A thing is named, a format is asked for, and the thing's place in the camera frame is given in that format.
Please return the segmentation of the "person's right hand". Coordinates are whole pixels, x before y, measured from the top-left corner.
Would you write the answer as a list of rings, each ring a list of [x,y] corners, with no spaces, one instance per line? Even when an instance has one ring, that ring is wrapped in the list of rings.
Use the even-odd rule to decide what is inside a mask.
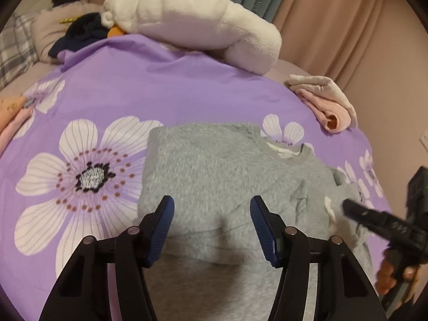
[[[389,252],[389,249],[383,251],[383,260],[381,261],[379,271],[376,273],[375,289],[379,295],[387,294],[398,282],[394,278],[394,266],[389,260]],[[416,285],[421,278],[420,267],[412,266],[405,268],[403,279],[411,282],[411,288],[406,300],[409,300],[415,293]]]

